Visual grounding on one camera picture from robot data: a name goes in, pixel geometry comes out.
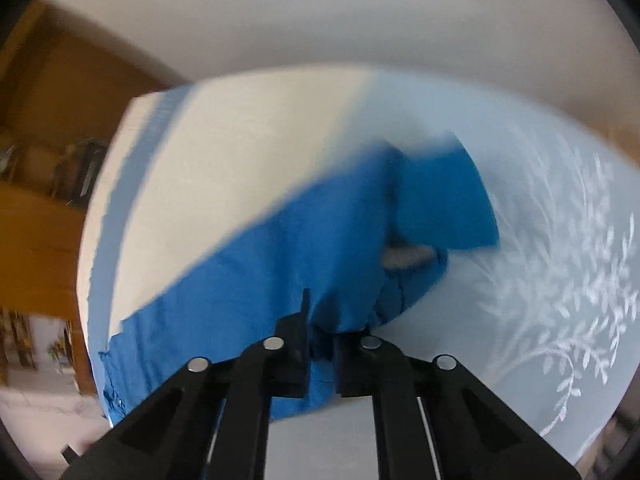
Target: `metal screw head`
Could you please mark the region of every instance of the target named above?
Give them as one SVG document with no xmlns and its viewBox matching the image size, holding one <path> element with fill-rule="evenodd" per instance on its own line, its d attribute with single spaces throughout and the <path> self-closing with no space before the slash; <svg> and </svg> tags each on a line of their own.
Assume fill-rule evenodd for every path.
<svg viewBox="0 0 640 480">
<path fill-rule="evenodd" d="M 194 357 L 187 368 L 190 372 L 203 372 L 209 367 L 209 361 L 207 361 L 204 357 Z"/>
<path fill-rule="evenodd" d="M 436 366 L 440 370 L 453 370 L 457 365 L 458 361 L 450 355 L 441 355 L 436 359 Z"/>
<path fill-rule="evenodd" d="M 360 340 L 360 346 L 367 350 L 375 350 L 376 348 L 380 348 L 381 345 L 382 341 L 372 335 L 366 335 Z"/>
<path fill-rule="evenodd" d="M 280 350 L 284 346 L 284 339 L 281 337 L 268 337 L 262 345 L 267 350 Z"/>
</svg>

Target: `floor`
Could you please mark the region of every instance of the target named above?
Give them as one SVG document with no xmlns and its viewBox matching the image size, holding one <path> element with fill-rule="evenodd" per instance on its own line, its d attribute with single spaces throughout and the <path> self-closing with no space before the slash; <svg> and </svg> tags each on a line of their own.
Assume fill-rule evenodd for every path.
<svg viewBox="0 0 640 480">
<path fill-rule="evenodd" d="M 78 453 L 109 429 L 95 397 L 81 396 L 72 374 L 9 370 L 0 388 L 0 418 L 23 455 L 44 480 L 60 477 L 67 445 Z"/>
</svg>

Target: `wooden cabinet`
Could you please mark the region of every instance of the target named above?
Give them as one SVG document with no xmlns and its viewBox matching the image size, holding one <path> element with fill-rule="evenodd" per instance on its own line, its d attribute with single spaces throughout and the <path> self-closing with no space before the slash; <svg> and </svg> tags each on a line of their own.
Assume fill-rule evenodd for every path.
<svg viewBox="0 0 640 480">
<path fill-rule="evenodd" d="M 0 150 L 20 147 L 14 182 L 48 193 L 78 142 L 107 144 L 133 98 L 166 88 L 32 2 L 0 48 Z"/>
<path fill-rule="evenodd" d="M 95 385 L 76 300 L 84 212 L 9 184 L 0 184 L 0 305 L 59 317 L 70 325 L 76 381 Z"/>
</svg>

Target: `blue cloth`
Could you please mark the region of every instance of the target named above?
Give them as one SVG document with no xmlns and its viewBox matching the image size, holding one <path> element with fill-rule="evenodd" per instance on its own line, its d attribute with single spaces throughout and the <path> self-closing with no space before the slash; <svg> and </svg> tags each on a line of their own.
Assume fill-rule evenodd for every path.
<svg viewBox="0 0 640 480">
<path fill-rule="evenodd" d="M 426 244 L 436 258 L 381 267 L 389 240 Z M 311 291 L 309 323 L 326 332 L 375 328 L 420 299 L 448 249 L 492 246 L 498 229 L 475 165 L 456 141 L 408 157 L 390 146 L 326 177 L 236 235 L 122 322 L 100 357 L 116 423 L 194 356 L 218 362 L 273 333 Z M 274 399 L 274 418 L 326 402 L 328 362 L 313 362 L 305 399 Z"/>
</svg>

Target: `white wall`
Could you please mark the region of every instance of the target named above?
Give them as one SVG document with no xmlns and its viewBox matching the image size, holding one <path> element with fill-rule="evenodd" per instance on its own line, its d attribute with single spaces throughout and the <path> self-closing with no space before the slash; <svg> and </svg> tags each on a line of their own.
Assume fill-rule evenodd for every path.
<svg viewBox="0 0 640 480">
<path fill-rule="evenodd" d="M 314 61 L 497 83 L 640 126 L 640 59 L 604 0 L 53 0 L 187 79 Z"/>
</svg>

